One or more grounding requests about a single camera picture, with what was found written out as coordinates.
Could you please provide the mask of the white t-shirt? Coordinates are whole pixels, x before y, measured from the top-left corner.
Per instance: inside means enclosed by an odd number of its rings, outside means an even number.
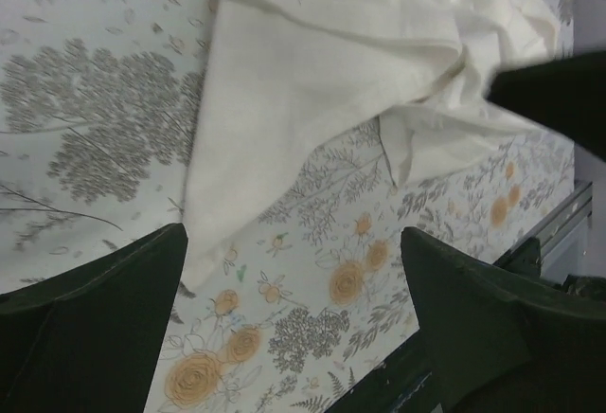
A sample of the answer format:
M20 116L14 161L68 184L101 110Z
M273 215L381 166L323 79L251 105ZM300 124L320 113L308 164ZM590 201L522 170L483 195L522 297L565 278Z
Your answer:
M533 129L486 101L502 66L554 58L544 0L219 0L187 173L183 283L278 200L308 156L378 119L395 183L459 171Z

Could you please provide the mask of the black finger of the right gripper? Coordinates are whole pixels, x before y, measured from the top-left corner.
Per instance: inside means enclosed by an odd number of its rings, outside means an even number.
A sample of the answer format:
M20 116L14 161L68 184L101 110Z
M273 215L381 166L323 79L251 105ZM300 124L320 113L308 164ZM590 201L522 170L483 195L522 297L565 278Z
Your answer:
M605 159L605 52L503 70L487 100Z

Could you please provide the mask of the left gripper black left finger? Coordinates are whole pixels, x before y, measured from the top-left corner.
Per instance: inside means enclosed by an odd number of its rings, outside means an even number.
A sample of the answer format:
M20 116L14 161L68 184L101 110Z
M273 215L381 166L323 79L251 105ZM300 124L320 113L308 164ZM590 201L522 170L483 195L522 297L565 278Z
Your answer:
M1 296L4 412L141 412L187 252L182 224Z

